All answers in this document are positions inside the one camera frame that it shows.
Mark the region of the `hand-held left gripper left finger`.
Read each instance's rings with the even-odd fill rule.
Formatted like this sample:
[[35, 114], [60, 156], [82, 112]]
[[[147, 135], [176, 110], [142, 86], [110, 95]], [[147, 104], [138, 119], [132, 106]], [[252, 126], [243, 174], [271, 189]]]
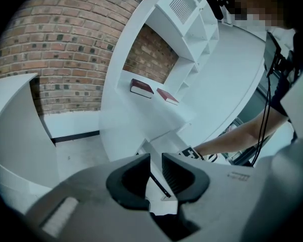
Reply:
[[111, 197], [122, 207], [130, 210], [148, 210], [145, 198], [150, 178], [150, 154], [141, 154], [110, 173], [106, 187]]

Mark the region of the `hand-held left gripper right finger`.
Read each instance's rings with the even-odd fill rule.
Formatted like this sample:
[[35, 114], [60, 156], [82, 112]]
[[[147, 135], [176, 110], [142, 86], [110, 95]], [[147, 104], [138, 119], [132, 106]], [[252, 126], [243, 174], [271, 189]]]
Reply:
[[179, 203], [196, 202], [210, 184], [203, 170], [170, 153], [162, 154], [162, 175]]

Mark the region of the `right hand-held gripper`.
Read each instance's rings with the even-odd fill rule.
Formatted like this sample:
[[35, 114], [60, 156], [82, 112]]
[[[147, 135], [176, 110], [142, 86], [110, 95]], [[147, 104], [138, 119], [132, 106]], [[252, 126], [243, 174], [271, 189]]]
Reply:
[[180, 151], [178, 154], [181, 156], [185, 156], [187, 158], [192, 158], [195, 160], [201, 160], [201, 161], [206, 161], [206, 162], [215, 162], [218, 159], [217, 154], [201, 156], [192, 147], [188, 147], [188, 148]]

